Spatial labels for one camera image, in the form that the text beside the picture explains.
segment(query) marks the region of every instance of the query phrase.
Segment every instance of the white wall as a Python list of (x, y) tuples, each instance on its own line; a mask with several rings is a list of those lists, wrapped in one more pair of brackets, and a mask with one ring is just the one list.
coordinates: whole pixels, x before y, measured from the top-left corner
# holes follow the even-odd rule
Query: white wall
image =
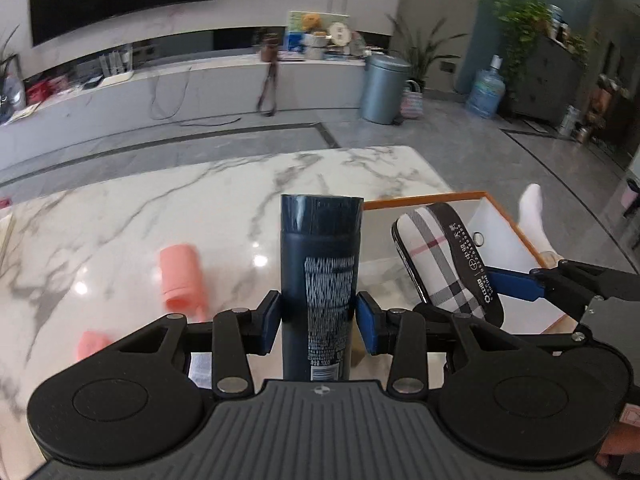
[[(462, 67), (466, 50), (471, 40), (471, 31), (476, 21), (478, 0), (400, 0), (398, 15), (402, 16), (408, 27), (415, 34), (420, 30), (422, 37), (428, 37), (431, 29), (440, 18), (446, 18), (447, 23), (442, 27), (437, 38), (467, 33), (465, 38), (459, 38), (447, 43), (438, 51), (440, 54), (455, 54), (461, 59), (450, 61)], [(392, 47), (398, 49), (398, 38), (392, 41)], [(435, 62), (426, 79), (426, 87), (446, 92), (453, 91), (456, 75), (440, 71), (440, 63)]]
[(29, 0), (0, 0), (0, 32), (20, 25), (10, 49), (20, 54), (24, 76), (120, 44), (208, 28), (285, 25), (289, 10), (344, 12), (358, 30), (391, 34), (385, 13), (398, 0), (215, 0), (149, 9), (95, 23), (31, 47)]

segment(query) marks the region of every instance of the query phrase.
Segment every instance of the pink cup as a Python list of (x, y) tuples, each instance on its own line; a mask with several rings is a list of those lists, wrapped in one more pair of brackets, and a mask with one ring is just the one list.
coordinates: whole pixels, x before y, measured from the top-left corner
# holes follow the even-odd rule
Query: pink cup
[(201, 316), (207, 309), (207, 289), (196, 248), (173, 245), (160, 251), (162, 298), (169, 312)]
[(103, 348), (107, 348), (111, 343), (113, 343), (111, 338), (102, 332), (95, 330), (83, 332), (76, 347), (76, 361), (86, 359)]

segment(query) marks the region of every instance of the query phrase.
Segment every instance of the black cable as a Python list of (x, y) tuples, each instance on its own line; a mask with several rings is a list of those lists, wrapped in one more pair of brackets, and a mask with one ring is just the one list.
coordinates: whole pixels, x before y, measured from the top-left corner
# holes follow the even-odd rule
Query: black cable
[[(175, 109), (175, 111), (171, 114), (167, 114), (164, 110), (162, 110), (162, 108), (160, 107), (160, 105), (156, 102), (156, 98), (158, 97), (158, 82), (160, 79), (160, 75), (156, 75), (152, 77), (152, 97), (151, 97), (151, 103), (149, 104), (149, 118), (153, 121), (167, 121), (169, 119), (171, 119), (172, 117), (175, 117), (176, 114), (180, 111), (180, 109), (182, 108), (182, 105), (184, 104), (184, 99), (187, 95), (187, 88), (189, 87), (189, 83), (191, 81), (191, 69), (193, 67), (190, 66), (189, 69), (187, 70), (187, 79), (184, 83), (184, 89), (182, 90), (182, 97), (180, 98), (180, 104), (178, 104), (178, 107)], [(153, 117), (153, 108), (154, 105), (156, 106), (156, 108), (158, 110), (160, 110), (160, 112), (162, 112), (162, 114), (165, 117)], [(183, 119), (180, 121), (169, 121), (167, 124), (177, 124), (178, 126), (204, 126), (206, 128), (209, 127), (216, 127), (216, 126), (225, 126), (227, 124), (233, 124), (233, 123), (237, 123), (241, 118), (238, 117), (236, 119), (233, 119), (232, 121), (227, 121), (225, 123), (216, 123), (216, 124), (204, 124), (204, 123), (193, 123), (191, 121), (191, 119)]]
[[(176, 114), (180, 111), (180, 108), (182, 108), (182, 105), (184, 104), (184, 98), (187, 95), (187, 88), (189, 87), (189, 82), (191, 81), (191, 69), (192, 67), (190, 66), (189, 69), (187, 70), (187, 77), (184, 82), (184, 88), (182, 89), (182, 97), (180, 99), (180, 104), (178, 104), (178, 107), (175, 109), (175, 111), (172, 114), (167, 114), (164, 110), (162, 110), (160, 105), (156, 103), (156, 98), (158, 97), (158, 82), (160, 81), (160, 75), (154, 76), (152, 78), (153, 97), (151, 98), (151, 103), (149, 104), (149, 118), (151, 118), (151, 120), (166, 121), (167, 119), (171, 119), (172, 117), (175, 117)], [(154, 105), (166, 117), (153, 117)]]
[(188, 121), (188, 119), (185, 119), (184, 121), (175, 121), (175, 124), (177, 124), (178, 126), (226, 126), (227, 124), (237, 123), (241, 118), (242, 117), (238, 117), (233, 121), (227, 121), (226, 123), (218, 123), (218, 124), (201, 124), (201, 123), (180, 124), (181, 122)]

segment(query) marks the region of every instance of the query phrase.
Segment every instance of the gray tile floor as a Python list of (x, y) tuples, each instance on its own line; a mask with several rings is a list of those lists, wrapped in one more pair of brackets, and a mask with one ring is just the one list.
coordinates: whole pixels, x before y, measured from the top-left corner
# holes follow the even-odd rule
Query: gray tile floor
[[(608, 156), (565, 140), (507, 134), (501, 128), (513, 127), (505, 121), (482, 120), (453, 102), (424, 104), (423, 119), (401, 126), (368, 123), (358, 118), (357, 110), (297, 110), (273, 118), (240, 116), (233, 124), (221, 123), (238, 116), (124, 132), (0, 171), (0, 183), (8, 182), (0, 184), (0, 196), (21, 202), (183, 164), (323, 149), (334, 139), (345, 148), (405, 145), (416, 149), (453, 189), (487, 190), (514, 218), (520, 195), (537, 182), (543, 189), (545, 230), (560, 254), (620, 270), (640, 269), (630, 249), (640, 219), (622, 220), (625, 175)], [(137, 147), (144, 143), (151, 145)]]

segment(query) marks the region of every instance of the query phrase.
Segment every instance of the white sock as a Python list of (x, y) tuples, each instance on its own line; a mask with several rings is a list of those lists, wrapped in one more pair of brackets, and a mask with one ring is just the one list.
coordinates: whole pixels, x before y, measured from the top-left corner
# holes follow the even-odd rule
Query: white sock
[(518, 227), (529, 239), (539, 253), (556, 250), (546, 238), (545, 230), (542, 226), (542, 190), (538, 184), (529, 184), (520, 197), (519, 203), (520, 219)]

